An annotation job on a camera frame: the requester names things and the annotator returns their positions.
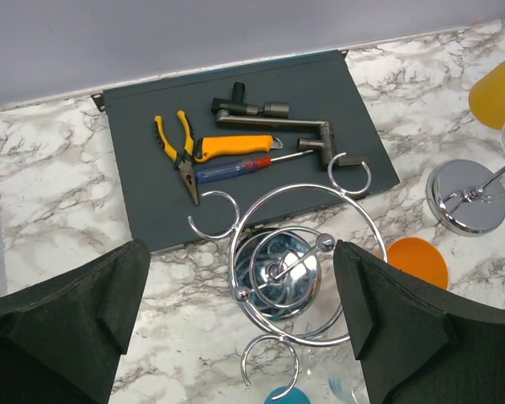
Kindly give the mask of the yellow plastic goblet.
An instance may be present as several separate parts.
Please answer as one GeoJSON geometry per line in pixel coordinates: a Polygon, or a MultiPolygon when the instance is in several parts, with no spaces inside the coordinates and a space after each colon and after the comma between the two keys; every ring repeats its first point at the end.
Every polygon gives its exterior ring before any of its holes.
{"type": "Polygon", "coordinates": [[[483,125],[500,130],[505,124],[505,61],[500,63],[470,90],[469,106],[483,125]]]}

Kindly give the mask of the tall chrome glass rack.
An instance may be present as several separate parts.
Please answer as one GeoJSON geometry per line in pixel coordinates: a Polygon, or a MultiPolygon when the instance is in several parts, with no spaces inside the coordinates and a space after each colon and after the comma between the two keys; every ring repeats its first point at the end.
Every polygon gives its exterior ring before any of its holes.
{"type": "Polygon", "coordinates": [[[435,218],[450,231],[476,237],[496,230],[505,219],[505,187],[496,172],[480,163],[454,159],[428,176],[426,195],[435,218]]]}

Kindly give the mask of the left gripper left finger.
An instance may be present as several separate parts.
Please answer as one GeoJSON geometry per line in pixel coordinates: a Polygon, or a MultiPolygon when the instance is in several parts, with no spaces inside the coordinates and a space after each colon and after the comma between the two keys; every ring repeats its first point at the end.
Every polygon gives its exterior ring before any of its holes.
{"type": "Polygon", "coordinates": [[[151,254],[134,240],[0,297],[0,403],[106,403],[151,254]]]}

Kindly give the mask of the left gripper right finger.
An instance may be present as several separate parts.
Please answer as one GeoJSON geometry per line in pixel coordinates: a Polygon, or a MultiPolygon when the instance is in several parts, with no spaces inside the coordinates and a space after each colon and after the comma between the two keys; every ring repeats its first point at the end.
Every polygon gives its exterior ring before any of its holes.
{"type": "Polygon", "coordinates": [[[505,403],[505,309],[405,274],[351,242],[333,254],[372,403],[505,403]]]}

